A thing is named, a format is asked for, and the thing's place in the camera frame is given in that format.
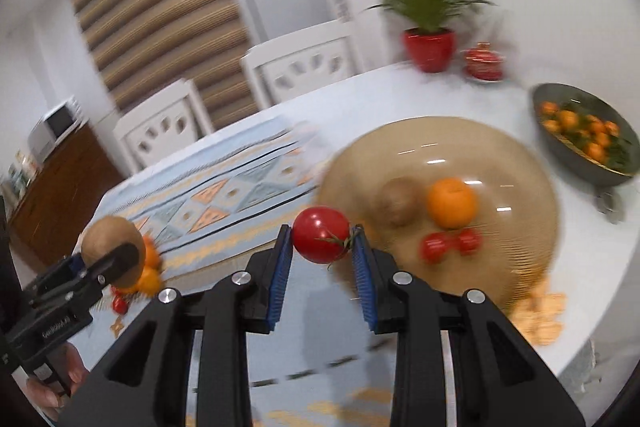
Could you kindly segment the left hand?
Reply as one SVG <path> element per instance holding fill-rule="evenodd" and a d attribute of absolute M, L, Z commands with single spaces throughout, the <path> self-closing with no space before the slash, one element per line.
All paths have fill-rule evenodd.
<path fill-rule="evenodd" d="M 87 367 L 80 356 L 80 353 L 71 343 L 65 343 L 61 346 L 64 353 L 64 362 L 62 367 L 66 372 L 70 383 L 70 391 L 75 393 L 78 388 L 85 382 L 89 375 Z M 58 411 L 64 407 L 63 399 L 50 387 L 43 384 L 42 381 L 35 377 L 28 377 L 25 387 L 25 395 L 29 401 L 43 411 L 51 421 L 58 419 Z"/>

